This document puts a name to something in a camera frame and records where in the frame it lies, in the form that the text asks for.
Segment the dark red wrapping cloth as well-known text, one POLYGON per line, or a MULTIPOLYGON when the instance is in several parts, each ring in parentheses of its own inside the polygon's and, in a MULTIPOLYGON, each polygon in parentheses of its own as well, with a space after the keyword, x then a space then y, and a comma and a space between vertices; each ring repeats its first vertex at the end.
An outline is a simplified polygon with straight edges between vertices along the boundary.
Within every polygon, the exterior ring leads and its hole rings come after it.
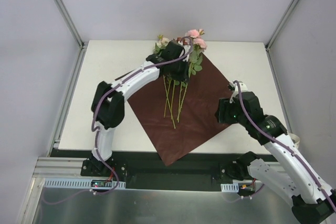
POLYGON ((165 90, 159 78, 137 91, 128 100, 132 110, 121 132, 127 151, 156 151, 165 165, 171 165, 191 151, 229 153, 228 124, 217 122, 215 112, 221 98, 229 98, 228 80, 209 54, 203 55, 203 69, 191 76, 177 122, 180 86, 175 86, 173 115, 164 117, 165 90))

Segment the orange brown rose stem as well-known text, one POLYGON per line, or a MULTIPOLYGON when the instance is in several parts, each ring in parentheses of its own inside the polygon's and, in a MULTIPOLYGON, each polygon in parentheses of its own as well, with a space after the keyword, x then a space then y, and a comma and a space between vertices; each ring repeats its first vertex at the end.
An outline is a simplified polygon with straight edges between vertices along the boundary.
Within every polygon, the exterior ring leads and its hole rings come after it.
MULTIPOLYGON (((184 37, 177 37, 173 40, 162 38, 162 47, 160 56, 165 61, 175 60, 185 54, 184 37)), ((185 80, 186 62, 179 60, 166 65, 163 69, 163 82, 165 90, 165 107, 164 117, 166 117, 166 111, 169 111, 170 119, 174 121, 173 103, 175 96, 175 86, 178 86, 185 80)))

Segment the mauve rose stem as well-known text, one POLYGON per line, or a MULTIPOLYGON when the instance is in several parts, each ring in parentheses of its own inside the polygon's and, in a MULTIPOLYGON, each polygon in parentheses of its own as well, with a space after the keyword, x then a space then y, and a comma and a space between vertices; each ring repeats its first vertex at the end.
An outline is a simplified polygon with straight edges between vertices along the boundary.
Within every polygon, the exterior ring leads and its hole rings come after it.
POLYGON ((174 121, 174 116, 173 116, 173 104, 174 104, 174 96, 175 96, 175 80, 171 80, 169 83, 169 105, 170 105, 170 116, 171 120, 174 121))

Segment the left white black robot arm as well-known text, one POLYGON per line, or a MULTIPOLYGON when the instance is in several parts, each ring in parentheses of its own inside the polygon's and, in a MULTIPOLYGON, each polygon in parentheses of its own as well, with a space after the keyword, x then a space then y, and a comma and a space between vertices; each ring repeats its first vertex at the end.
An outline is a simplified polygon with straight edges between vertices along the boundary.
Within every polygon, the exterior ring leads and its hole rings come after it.
POLYGON ((193 40, 190 36, 180 41, 172 40, 158 53, 147 56, 140 67, 122 78, 113 83, 102 81, 98 84, 91 105, 91 131, 96 133, 96 137, 89 161, 99 176, 106 176, 113 170, 107 160, 112 156, 114 132, 125 116, 125 102, 145 85, 162 76, 179 82, 189 81, 186 58, 192 51, 193 40))

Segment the small pink rose stem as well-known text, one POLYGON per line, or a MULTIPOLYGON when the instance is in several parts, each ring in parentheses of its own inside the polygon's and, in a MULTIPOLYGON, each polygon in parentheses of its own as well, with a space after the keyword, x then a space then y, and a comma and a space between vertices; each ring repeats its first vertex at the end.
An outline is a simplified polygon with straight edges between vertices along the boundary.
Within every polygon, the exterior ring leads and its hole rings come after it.
POLYGON ((202 38, 204 34, 205 31, 203 29, 192 29, 185 34, 185 36, 191 37, 193 40, 193 51, 187 60, 189 63, 189 77, 191 77, 191 75, 196 75, 203 69, 203 53, 207 49, 207 44, 202 38))

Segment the white rose stem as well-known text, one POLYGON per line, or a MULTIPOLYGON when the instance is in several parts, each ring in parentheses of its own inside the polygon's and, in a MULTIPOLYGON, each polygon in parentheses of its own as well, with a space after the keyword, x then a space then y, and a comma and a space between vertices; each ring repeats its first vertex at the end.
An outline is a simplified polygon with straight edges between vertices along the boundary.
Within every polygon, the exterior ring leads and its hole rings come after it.
MULTIPOLYGON (((170 40, 168 38, 165 38, 163 35, 158 35, 157 42, 154 46, 154 52, 160 55, 163 50, 166 48, 170 40)), ((167 76, 163 76, 163 83, 165 88, 165 108, 164 108, 164 117, 166 117, 167 112, 169 111, 170 114, 170 105, 169 105, 169 83, 171 79, 167 76)), ((172 121, 173 129, 176 129, 175 120, 172 121)))

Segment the light pink rose stem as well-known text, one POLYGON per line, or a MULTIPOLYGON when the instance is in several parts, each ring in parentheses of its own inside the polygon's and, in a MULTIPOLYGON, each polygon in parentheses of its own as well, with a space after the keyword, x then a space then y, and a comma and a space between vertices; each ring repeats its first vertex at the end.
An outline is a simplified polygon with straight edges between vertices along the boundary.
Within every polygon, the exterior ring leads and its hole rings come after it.
POLYGON ((180 85, 180 92, 179 92, 179 99, 178 99, 178 114, 177 114, 177 122, 180 122, 180 116, 182 111, 182 106, 186 94, 186 89, 188 87, 188 84, 185 82, 182 82, 180 85))

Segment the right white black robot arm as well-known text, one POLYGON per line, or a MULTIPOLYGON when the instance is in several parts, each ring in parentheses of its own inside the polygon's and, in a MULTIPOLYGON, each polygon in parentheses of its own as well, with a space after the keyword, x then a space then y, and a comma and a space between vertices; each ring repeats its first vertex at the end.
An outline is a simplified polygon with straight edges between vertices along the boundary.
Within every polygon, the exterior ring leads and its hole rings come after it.
POLYGON ((265 115, 253 92, 222 98, 215 113, 218 123, 240 124, 285 170, 282 175, 257 154, 247 152, 227 168, 236 180, 254 178, 280 196, 300 223, 322 223, 335 213, 335 189, 312 168, 283 124, 265 115))

